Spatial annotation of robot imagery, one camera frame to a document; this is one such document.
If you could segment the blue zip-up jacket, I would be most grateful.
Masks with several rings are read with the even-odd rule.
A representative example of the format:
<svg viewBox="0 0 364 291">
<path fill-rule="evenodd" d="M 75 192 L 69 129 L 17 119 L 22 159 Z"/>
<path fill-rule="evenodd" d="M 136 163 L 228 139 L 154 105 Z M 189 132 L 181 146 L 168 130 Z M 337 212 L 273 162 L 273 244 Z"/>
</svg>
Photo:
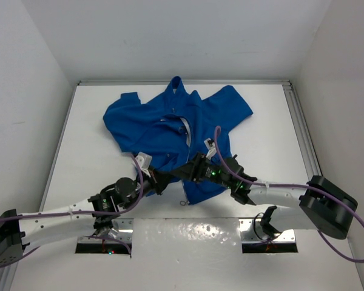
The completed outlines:
<svg viewBox="0 0 364 291">
<path fill-rule="evenodd" d="M 207 153 L 205 140 L 214 137 L 215 128 L 220 153 L 211 163 L 221 159 L 230 163 L 230 132 L 251 117 L 253 111 L 236 91 L 227 85 L 203 99 L 197 91 L 187 92 L 180 77 L 174 77 L 165 91 L 146 103 L 136 92 L 123 93 L 108 106 L 103 116 L 106 129 L 122 152 L 152 157 L 151 166 L 169 172 L 195 157 Z"/>
</svg>

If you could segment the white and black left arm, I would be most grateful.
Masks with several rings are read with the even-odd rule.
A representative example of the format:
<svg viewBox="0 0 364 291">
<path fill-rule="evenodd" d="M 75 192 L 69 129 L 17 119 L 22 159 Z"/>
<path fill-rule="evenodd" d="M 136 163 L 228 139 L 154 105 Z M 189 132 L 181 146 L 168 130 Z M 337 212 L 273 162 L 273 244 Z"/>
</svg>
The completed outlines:
<svg viewBox="0 0 364 291">
<path fill-rule="evenodd" d="M 166 172 L 138 172 L 136 179 L 120 178 L 98 194 L 80 202 L 38 213 L 0 216 L 0 268 L 9 266 L 44 244 L 74 236 L 98 236 L 112 221 L 131 211 L 149 193 L 160 195 L 173 179 Z"/>
</svg>

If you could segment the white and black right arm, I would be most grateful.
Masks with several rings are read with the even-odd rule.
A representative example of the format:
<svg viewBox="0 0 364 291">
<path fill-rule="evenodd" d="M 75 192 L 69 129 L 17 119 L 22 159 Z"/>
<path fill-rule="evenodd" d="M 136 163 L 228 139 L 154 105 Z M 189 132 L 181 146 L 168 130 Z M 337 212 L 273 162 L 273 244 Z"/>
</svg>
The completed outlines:
<svg viewBox="0 0 364 291">
<path fill-rule="evenodd" d="M 192 182 L 210 181 L 229 188 L 231 197 L 242 205 L 269 207 L 260 218 L 259 230 L 268 237 L 288 229 L 318 230 L 335 239 L 345 239 L 357 201 L 323 176 L 314 175 L 305 185 L 276 187 L 244 173 L 234 157 L 224 164 L 211 163 L 198 153 L 171 171 L 173 176 Z"/>
</svg>

